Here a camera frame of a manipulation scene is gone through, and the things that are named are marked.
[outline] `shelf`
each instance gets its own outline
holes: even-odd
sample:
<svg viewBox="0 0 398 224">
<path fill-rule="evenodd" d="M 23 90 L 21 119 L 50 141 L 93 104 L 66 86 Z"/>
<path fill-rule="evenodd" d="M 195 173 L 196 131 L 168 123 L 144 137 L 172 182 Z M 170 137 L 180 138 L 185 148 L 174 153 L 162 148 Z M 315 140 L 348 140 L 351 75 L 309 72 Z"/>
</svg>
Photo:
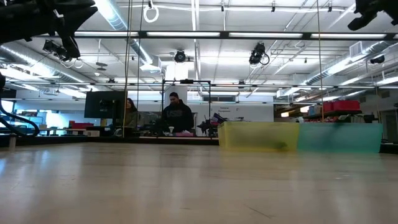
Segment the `shelf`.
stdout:
<svg viewBox="0 0 398 224">
<path fill-rule="evenodd" d="M 329 116 L 341 116 L 341 115 L 354 115 L 354 114 L 361 114 L 362 111 L 329 111 L 324 114 L 324 117 L 327 118 Z M 310 116 L 303 117 L 304 119 L 318 119 L 322 118 L 322 114 L 315 114 Z"/>
</svg>

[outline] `woman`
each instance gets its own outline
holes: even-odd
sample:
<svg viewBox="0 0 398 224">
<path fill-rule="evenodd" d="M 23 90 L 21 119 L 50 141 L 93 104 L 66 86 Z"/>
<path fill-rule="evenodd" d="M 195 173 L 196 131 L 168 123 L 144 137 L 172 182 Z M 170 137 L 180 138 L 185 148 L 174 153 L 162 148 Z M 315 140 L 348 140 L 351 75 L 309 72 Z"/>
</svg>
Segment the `woman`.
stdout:
<svg viewBox="0 0 398 224">
<path fill-rule="evenodd" d="M 132 99 L 128 98 L 126 102 L 126 118 L 124 120 L 124 126 L 129 128 L 136 128 L 138 119 L 138 110 L 134 105 Z"/>
</svg>

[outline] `black hoodie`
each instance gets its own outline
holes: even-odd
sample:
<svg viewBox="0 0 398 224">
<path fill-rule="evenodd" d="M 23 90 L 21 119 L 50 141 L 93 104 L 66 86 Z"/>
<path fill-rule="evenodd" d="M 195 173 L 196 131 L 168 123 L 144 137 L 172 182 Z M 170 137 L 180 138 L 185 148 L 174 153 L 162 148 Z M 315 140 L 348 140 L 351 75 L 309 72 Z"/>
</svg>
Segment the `black hoodie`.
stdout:
<svg viewBox="0 0 398 224">
<path fill-rule="evenodd" d="M 175 133 L 190 131 L 193 128 L 192 111 L 182 100 L 177 105 L 168 105 L 163 110 L 162 117 L 169 126 L 174 127 Z"/>
</svg>

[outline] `yellow plastic bin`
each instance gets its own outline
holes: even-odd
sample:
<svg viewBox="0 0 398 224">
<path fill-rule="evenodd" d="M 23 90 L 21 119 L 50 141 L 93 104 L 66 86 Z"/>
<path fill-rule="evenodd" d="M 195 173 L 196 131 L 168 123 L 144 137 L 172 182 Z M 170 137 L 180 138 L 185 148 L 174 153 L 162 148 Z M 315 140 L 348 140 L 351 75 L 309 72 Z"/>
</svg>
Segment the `yellow plastic bin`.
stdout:
<svg viewBox="0 0 398 224">
<path fill-rule="evenodd" d="M 228 121 L 218 127 L 218 138 L 227 151 L 295 152 L 299 131 L 299 123 Z"/>
</svg>

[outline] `red storage bin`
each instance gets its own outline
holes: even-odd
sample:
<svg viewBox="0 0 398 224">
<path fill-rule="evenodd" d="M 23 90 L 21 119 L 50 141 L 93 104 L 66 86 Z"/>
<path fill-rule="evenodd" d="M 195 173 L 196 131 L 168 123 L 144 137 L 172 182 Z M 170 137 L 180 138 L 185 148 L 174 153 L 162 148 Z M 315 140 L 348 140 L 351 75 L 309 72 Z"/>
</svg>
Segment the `red storage bin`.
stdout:
<svg viewBox="0 0 398 224">
<path fill-rule="evenodd" d="M 324 102 L 323 103 L 323 112 L 333 111 L 333 102 Z"/>
<path fill-rule="evenodd" d="M 73 123 L 72 129 L 85 129 L 86 127 L 93 127 L 94 124 L 91 123 Z"/>
<path fill-rule="evenodd" d="M 333 102 L 333 111 L 360 111 L 361 105 L 356 100 L 341 100 Z"/>
</svg>

